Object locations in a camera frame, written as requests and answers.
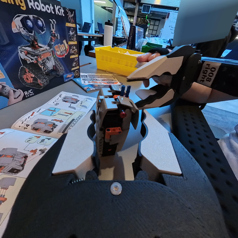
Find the grey building block robot model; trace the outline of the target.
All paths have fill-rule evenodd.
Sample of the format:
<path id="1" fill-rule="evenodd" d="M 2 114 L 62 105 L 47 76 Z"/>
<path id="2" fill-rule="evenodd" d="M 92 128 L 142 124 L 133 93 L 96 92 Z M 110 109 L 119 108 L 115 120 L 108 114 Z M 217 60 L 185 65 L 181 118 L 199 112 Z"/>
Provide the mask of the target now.
<path id="1" fill-rule="evenodd" d="M 115 155 L 127 138 L 130 124 L 137 128 L 139 110 L 129 98 L 131 86 L 101 88 L 96 102 L 96 147 L 99 157 Z"/>

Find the blue robot kit box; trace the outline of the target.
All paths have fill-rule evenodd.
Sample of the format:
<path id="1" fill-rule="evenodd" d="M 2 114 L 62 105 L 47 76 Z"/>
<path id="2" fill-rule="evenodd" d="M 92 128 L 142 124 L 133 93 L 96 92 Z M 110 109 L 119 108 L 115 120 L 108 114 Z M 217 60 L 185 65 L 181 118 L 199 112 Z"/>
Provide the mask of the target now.
<path id="1" fill-rule="evenodd" d="M 74 9 L 57 0 L 0 1 L 0 108 L 80 76 Z"/>

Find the green plastic bin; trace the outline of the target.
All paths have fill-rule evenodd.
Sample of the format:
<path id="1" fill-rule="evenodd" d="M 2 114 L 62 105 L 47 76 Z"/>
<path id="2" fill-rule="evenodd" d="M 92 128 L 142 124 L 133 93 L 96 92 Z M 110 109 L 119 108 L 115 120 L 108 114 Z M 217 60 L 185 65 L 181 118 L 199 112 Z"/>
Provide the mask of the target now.
<path id="1" fill-rule="evenodd" d="M 142 46 L 141 52 L 147 53 L 150 49 L 156 48 L 156 47 L 162 47 L 163 45 L 160 44 L 154 44 L 154 43 L 146 43 L 144 46 Z"/>

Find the dark robot kit box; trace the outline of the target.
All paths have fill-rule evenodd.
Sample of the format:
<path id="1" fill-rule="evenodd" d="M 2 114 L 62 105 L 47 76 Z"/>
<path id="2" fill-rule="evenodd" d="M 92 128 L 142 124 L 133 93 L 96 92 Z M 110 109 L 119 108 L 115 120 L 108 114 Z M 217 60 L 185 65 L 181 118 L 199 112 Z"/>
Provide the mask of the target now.
<path id="1" fill-rule="evenodd" d="M 127 40 L 128 50 L 141 51 L 142 43 L 147 29 L 147 24 L 142 24 L 142 27 L 135 25 L 130 26 L 130 31 Z"/>

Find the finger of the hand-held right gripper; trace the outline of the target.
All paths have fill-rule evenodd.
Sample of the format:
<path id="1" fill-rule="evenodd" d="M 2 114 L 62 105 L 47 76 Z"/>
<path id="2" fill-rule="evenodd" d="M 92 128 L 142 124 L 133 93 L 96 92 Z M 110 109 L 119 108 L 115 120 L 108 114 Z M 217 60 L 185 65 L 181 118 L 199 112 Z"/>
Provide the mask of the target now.
<path id="1" fill-rule="evenodd" d="M 176 99 L 176 93 L 170 86 L 155 85 L 150 89 L 137 90 L 141 99 L 137 102 L 138 109 L 151 109 L 170 105 Z"/>
<path id="2" fill-rule="evenodd" d="M 166 72 L 174 75 L 181 67 L 183 58 L 184 56 L 172 58 L 168 58 L 167 56 L 156 57 L 132 72 L 127 77 L 127 81 L 143 81 L 150 79 L 152 76 L 161 76 Z"/>

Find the clear plastic bag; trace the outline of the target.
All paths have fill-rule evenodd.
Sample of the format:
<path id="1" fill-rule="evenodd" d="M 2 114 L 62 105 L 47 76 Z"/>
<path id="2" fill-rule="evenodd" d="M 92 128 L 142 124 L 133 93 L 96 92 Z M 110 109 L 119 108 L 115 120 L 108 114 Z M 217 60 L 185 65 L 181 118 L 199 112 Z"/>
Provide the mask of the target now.
<path id="1" fill-rule="evenodd" d="M 132 56 L 135 56 L 135 57 L 144 54 L 142 52 L 138 52 L 138 51 L 134 51 L 134 50 L 129 50 L 129 49 L 121 48 L 121 47 L 118 47 L 118 52 L 121 53 L 121 54 L 132 55 Z"/>

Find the small blue booklet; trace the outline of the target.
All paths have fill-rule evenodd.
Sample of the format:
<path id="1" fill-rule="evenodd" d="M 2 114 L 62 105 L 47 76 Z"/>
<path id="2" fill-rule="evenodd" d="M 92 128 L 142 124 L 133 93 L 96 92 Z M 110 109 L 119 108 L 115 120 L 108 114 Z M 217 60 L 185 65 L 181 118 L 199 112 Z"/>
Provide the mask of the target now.
<path id="1" fill-rule="evenodd" d="M 98 91 L 101 88 L 108 88 L 109 86 L 119 86 L 120 83 L 117 85 L 112 84 L 112 85 L 105 85 L 105 84 L 83 84 L 81 82 L 81 78 L 74 78 L 73 81 L 80 87 L 82 88 L 85 92 L 93 92 L 93 91 Z"/>

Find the person's right hand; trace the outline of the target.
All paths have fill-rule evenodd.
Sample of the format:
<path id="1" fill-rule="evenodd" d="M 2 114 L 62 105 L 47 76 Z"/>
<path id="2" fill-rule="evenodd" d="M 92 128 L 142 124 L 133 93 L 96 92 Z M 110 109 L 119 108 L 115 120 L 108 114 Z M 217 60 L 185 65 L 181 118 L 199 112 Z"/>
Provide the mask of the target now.
<path id="1" fill-rule="evenodd" d="M 141 54 L 138 55 L 138 57 L 136 58 L 136 60 L 138 62 L 149 62 L 151 60 L 153 60 L 156 57 L 159 57 L 160 53 L 156 52 L 156 53 L 150 53 L 147 52 L 145 54 Z M 169 75 L 165 75 L 165 76 L 160 76 L 160 77 L 152 77 L 152 79 L 157 83 L 157 84 L 161 84 L 161 85 L 165 85 L 165 86 L 170 86 L 171 85 L 171 79 Z M 147 88 L 150 85 L 150 80 L 144 80 L 143 81 L 144 86 Z"/>

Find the person's right forearm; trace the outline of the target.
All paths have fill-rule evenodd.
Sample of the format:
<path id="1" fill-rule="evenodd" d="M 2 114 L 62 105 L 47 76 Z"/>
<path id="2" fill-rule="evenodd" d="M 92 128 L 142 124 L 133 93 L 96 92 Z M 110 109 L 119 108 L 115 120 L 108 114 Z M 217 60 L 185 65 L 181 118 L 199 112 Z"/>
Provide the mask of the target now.
<path id="1" fill-rule="evenodd" d="M 181 96 L 181 99 L 193 103 L 206 103 L 211 92 L 211 88 L 193 82 L 191 88 Z"/>

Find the grey desk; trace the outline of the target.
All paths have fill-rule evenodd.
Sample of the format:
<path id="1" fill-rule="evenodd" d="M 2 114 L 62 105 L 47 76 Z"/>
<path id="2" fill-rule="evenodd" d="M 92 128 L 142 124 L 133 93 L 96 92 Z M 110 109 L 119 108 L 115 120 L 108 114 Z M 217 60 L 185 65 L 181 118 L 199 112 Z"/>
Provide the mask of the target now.
<path id="1" fill-rule="evenodd" d="M 85 66 L 80 67 L 81 73 L 95 73 L 95 74 L 112 74 L 124 85 L 131 85 L 130 90 L 130 99 L 134 102 L 139 101 L 139 97 L 135 92 L 139 89 L 145 89 L 141 81 L 127 83 L 126 77 L 118 75 L 115 73 L 107 73 L 106 71 L 97 69 L 96 59 L 88 57 L 85 55 L 79 56 L 80 66 L 91 63 Z M 16 120 L 21 118 L 26 113 L 42 106 L 51 100 L 61 91 L 76 93 L 80 95 L 97 97 L 98 91 L 86 93 L 82 88 L 80 88 L 75 82 L 69 81 L 63 85 L 57 86 L 53 89 L 50 89 L 46 92 L 27 98 L 21 102 L 8 106 L 0 110 L 0 129 L 10 128 Z M 170 106 L 147 109 L 147 111 L 169 132 L 171 132 L 171 110 Z M 141 140 L 142 136 L 140 133 L 141 130 L 141 111 L 139 112 L 139 121 L 138 127 L 134 130 L 133 126 L 130 126 L 130 130 L 126 141 L 123 145 L 123 148 L 120 152 L 110 157 L 103 157 L 100 159 L 100 171 L 99 179 L 100 180 L 133 180 L 133 169 L 132 163 L 135 160 L 137 155 L 138 143 Z"/>

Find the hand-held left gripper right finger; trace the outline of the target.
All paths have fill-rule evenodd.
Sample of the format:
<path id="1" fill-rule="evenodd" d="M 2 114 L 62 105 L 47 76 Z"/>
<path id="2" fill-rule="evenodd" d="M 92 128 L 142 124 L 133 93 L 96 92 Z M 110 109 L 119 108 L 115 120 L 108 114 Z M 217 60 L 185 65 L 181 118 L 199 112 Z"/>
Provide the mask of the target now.
<path id="1" fill-rule="evenodd" d="M 169 132 L 147 110 L 142 110 L 142 115 L 146 133 L 140 145 L 140 168 L 150 180 L 157 180 L 160 174 L 180 176 L 182 171 Z"/>

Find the open instruction booklet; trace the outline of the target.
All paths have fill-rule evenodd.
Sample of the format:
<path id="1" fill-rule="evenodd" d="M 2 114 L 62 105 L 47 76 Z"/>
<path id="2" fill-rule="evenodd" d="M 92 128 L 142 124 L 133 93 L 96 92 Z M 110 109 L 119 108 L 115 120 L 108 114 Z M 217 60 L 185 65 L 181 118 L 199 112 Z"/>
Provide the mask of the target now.
<path id="1" fill-rule="evenodd" d="M 58 138 L 80 123 L 96 98 L 60 92 L 51 101 L 0 130 L 0 224 L 29 173 Z"/>

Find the tilted whiteboard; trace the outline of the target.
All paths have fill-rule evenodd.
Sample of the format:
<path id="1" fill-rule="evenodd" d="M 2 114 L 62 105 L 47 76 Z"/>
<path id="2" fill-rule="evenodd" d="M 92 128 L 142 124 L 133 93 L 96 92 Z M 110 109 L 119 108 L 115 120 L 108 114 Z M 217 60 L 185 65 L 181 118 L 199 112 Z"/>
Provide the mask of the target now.
<path id="1" fill-rule="evenodd" d="M 123 28 L 124 28 L 124 32 L 126 37 L 128 38 L 129 36 L 129 31 L 130 31 L 130 22 L 128 20 L 128 17 L 126 15 L 126 12 L 123 8 L 123 5 L 121 4 L 120 0 L 114 0 L 115 4 L 117 5 L 120 13 L 121 13 L 121 17 L 122 17 L 122 22 L 123 22 Z"/>

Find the white water bottle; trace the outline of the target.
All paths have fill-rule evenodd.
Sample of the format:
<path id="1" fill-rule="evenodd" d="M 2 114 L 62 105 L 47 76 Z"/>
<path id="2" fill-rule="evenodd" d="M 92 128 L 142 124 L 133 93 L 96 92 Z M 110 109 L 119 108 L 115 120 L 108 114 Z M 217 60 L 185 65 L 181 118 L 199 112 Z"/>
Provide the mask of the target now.
<path id="1" fill-rule="evenodd" d="M 113 23 L 108 19 L 104 25 L 104 46 L 112 46 Z"/>

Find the sticker sheet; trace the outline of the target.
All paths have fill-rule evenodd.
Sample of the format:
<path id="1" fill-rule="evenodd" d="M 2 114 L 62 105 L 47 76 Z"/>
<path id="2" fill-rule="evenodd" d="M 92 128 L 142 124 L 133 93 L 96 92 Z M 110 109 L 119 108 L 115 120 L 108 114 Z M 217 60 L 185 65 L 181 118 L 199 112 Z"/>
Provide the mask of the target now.
<path id="1" fill-rule="evenodd" d="M 81 83 L 89 85 L 121 85 L 111 74 L 80 73 Z"/>

